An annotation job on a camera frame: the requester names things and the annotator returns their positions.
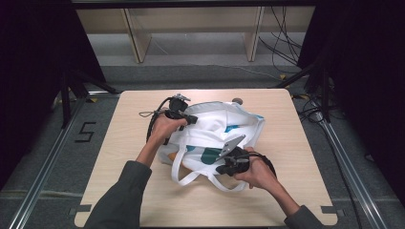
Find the light wooden board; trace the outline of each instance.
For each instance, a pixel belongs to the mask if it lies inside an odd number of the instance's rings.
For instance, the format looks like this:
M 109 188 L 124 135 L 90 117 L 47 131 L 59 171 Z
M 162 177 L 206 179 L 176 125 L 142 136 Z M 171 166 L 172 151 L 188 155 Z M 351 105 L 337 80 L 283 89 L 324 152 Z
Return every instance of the light wooden board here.
M 124 92 L 117 104 L 81 204 L 92 204 L 117 181 L 127 160 L 137 157 L 145 143 L 152 112 L 163 99 L 181 93 L 194 103 L 231 101 L 240 97 L 246 110 L 262 115 L 265 128 L 255 150 L 273 162 L 279 180 L 299 204 L 305 204 L 324 224 L 334 225 L 335 214 L 323 214 L 331 206 L 302 125 L 288 91 L 283 89 L 176 90 Z M 141 226 L 273 226 L 284 225 L 285 215 L 264 190 L 239 193 L 219 191 L 204 177 L 180 187 L 170 177 L 171 167 L 156 158 L 141 208 Z M 224 175 L 224 180 L 232 178 Z M 83 226 L 90 213 L 77 213 L 75 224 Z

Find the tote bag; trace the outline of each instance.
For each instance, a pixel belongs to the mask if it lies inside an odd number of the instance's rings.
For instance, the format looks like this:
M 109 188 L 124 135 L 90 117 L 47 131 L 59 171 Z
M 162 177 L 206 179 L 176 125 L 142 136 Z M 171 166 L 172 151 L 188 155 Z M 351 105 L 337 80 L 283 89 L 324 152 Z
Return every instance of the tote bag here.
M 216 160 L 225 143 L 238 136 L 245 135 L 239 147 L 254 147 L 265 119 L 249 113 L 234 102 L 199 103 L 189 106 L 184 113 L 197 116 L 197 123 L 176 131 L 170 136 L 167 145 L 158 149 L 160 162 L 172 165 L 173 181 L 184 186 L 202 175 L 222 191 L 242 191 L 246 186 L 244 181 L 233 188 L 225 187 L 218 181 L 216 176 L 220 174 L 216 168 L 224 165 L 224 159 Z M 179 179 L 181 166 L 191 172 Z

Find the sleeve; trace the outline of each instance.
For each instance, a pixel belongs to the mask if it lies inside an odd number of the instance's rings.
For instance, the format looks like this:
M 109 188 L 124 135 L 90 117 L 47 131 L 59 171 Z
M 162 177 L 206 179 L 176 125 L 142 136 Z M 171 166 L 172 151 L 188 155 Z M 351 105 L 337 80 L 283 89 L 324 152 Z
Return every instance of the sleeve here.
M 143 191 L 152 170 L 127 161 L 118 182 L 98 201 L 84 228 L 139 228 Z
M 292 216 L 286 218 L 284 223 L 291 229 L 321 229 L 324 228 L 319 219 L 305 206 Z

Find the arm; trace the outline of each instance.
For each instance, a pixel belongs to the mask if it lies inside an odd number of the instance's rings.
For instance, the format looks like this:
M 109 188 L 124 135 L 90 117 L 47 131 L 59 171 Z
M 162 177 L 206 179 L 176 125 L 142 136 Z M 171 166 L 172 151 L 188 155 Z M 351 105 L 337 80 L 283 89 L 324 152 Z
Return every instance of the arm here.
M 118 182 L 98 201 L 84 228 L 139 228 L 143 191 L 152 174 L 150 166 L 156 152 L 167 137 L 186 124 L 185 119 L 173 120 L 164 115 L 156 120 L 136 161 L 127 161 Z
M 249 152 L 254 152 L 253 148 L 246 148 Z M 279 203 L 281 209 L 286 214 L 286 225 L 289 228 L 322 228 L 322 223 L 305 206 L 299 206 L 289 195 L 284 186 L 278 181 L 268 166 L 258 157 L 250 158 L 249 169 L 234 177 L 249 183 L 249 188 L 261 188 L 268 191 Z

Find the bag handle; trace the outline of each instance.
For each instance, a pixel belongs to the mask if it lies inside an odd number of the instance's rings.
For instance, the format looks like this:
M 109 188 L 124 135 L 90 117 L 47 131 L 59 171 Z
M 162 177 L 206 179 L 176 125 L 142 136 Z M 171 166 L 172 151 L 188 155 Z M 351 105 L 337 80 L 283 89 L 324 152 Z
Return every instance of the bag handle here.
M 176 154 L 175 160 L 173 161 L 172 165 L 172 179 L 173 181 L 177 182 L 181 186 L 185 186 L 189 184 L 191 181 L 196 179 L 199 175 L 204 175 L 206 176 L 218 189 L 224 191 L 224 192 L 240 192 L 244 190 L 246 186 L 246 182 L 242 181 L 239 183 L 235 188 L 233 189 L 228 189 L 225 186 L 223 186 L 217 178 L 211 174 L 208 173 L 207 171 L 193 171 L 187 176 L 185 176 L 183 179 L 179 180 L 179 170 L 181 166 L 181 161 L 184 158 L 184 154 L 187 152 L 186 149 L 186 144 L 185 144 L 185 139 L 182 139 L 180 142 L 180 148 L 179 152 Z

